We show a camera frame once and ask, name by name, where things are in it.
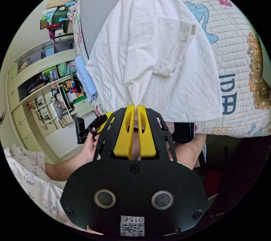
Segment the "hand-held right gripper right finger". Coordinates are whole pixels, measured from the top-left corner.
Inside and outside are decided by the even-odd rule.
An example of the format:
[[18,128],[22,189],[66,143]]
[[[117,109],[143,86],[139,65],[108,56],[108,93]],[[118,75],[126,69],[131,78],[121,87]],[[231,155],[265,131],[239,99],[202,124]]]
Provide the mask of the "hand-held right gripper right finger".
[[156,149],[145,106],[139,105],[137,107],[137,117],[140,159],[152,159],[156,156]]

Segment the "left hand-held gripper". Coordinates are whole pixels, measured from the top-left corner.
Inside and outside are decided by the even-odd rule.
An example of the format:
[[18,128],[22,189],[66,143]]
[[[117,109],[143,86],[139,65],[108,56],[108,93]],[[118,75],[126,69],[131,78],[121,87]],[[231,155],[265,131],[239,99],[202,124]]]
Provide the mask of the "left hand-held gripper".
[[91,122],[91,124],[86,128],[86,131],[91,134],[98,134],[98,131],[102,131],[104,126],[106,125],[106,122],[110,118],[110,116],[113,114],[113,112],[105,113],[104,115],[101,115],[94,119],[94,121]]

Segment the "person's left hand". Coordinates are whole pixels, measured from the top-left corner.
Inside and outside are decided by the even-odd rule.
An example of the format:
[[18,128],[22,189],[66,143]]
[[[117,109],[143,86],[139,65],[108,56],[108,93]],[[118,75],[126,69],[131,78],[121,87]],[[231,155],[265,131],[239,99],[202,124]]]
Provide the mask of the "person's left hand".
[[93,136],[93,134],[88,133],[86,141],[83,144],[83,148],[80,152],[84,162],[88,163],[93,160],[99,136],[100,134]]

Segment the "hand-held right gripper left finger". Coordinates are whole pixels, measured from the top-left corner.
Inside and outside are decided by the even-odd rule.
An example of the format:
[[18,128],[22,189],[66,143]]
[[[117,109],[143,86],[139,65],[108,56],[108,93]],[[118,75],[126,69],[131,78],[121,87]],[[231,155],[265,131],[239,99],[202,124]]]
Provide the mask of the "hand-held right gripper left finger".
[[113,152],[116,157],[131,160],[135,106],[128,105],[126,108],[122,108],[121,111],[120,130]]

